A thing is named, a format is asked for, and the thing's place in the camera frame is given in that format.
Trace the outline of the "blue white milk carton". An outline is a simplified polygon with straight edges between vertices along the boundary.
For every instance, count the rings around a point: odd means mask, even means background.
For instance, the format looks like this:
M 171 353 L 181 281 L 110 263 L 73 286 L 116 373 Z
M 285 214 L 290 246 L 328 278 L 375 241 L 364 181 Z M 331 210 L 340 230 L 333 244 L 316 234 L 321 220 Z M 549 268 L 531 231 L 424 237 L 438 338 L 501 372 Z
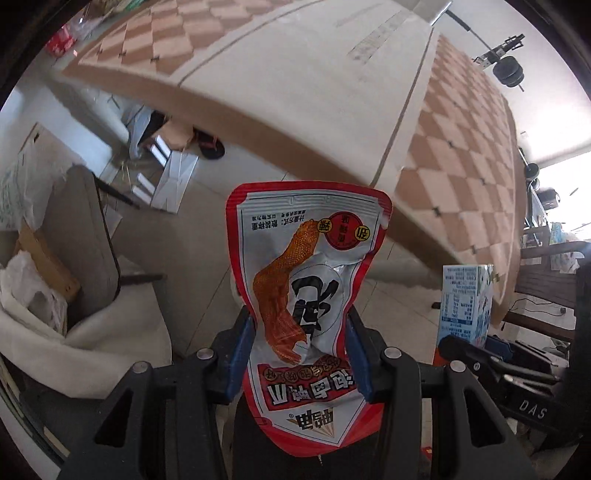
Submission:
M 483 347 L 493 307 L 492 265 L 443 267 L 437 343 L 449 335 Z

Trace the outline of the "red white snack pouch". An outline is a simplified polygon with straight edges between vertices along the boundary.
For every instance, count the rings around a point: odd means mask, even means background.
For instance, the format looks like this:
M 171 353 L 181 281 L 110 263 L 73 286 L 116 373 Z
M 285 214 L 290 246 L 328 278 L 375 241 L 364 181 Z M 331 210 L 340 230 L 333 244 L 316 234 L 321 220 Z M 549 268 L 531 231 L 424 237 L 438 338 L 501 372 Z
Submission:
M 339 182 L 245 183 L 228 197 L 232 275 L 256 325 L 242 387 L 287 454 L 328 454 L 379 428 L 348 318 L 391 214 L 385 193 Z

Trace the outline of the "cardboard box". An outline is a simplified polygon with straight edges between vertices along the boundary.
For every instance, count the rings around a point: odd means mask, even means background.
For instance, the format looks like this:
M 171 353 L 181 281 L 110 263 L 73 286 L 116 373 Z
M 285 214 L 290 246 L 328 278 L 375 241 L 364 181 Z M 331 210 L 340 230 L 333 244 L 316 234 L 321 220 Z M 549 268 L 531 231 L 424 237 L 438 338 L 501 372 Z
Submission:
M 21 251 L 30 254 L 41 278 L 68 304 L 76 299 L 80 291 L 79 281 L 51 251 L 42 232 L 33 231 L 25 221 L 21 223 L 13 255 L 16 256 Z

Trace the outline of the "grey chair with black legs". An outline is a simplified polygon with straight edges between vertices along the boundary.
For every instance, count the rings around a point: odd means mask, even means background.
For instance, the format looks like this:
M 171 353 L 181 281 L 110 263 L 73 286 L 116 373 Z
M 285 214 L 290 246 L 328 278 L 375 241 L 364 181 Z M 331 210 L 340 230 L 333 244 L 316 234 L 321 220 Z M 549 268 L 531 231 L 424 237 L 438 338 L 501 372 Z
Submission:
M 63 186 L 51 193 L 41 227 L 50 251 L 80 285 L 68 306 L 68 327 L 109 306 L 123 286 L 165 278 L 162 273 L 121 272 L 103 214 L 101 193 L 132 208 L 139 207 L 87 167 L 74 165 L 68 169 Z

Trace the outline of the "checkered table cloth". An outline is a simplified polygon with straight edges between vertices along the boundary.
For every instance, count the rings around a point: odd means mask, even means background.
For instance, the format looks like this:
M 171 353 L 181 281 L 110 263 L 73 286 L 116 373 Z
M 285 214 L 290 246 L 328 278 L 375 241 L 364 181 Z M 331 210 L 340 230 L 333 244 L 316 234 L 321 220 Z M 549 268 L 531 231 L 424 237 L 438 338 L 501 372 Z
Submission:
M 490 264 L 509 312 L 525 214 L 505 97 L 393 1 L 153 1 L 65 67 L 294 177 L 376 188 L 425 265 Z

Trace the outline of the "black red slipper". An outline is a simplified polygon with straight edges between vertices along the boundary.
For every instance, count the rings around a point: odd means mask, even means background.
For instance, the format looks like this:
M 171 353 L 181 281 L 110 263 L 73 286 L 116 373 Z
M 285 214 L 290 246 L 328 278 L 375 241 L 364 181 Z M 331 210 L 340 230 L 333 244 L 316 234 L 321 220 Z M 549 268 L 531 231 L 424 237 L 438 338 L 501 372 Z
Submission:
M 194 141 L 204 158 L 208 160 L 218 160 L 225 155 L 225 147 L 217 136 L 207 132 L 194 129 Z

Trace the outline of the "red packet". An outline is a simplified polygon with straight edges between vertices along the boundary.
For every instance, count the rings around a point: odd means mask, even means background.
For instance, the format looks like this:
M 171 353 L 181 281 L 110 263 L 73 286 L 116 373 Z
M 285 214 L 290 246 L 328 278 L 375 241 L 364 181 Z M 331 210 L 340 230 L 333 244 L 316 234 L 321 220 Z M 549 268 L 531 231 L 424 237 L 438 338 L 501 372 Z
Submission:
M 74 30 L 66 24 L 51 36 L 45 44 L 45 50 L 52 57 L 61 58 L 73 48 L 76 42 Z

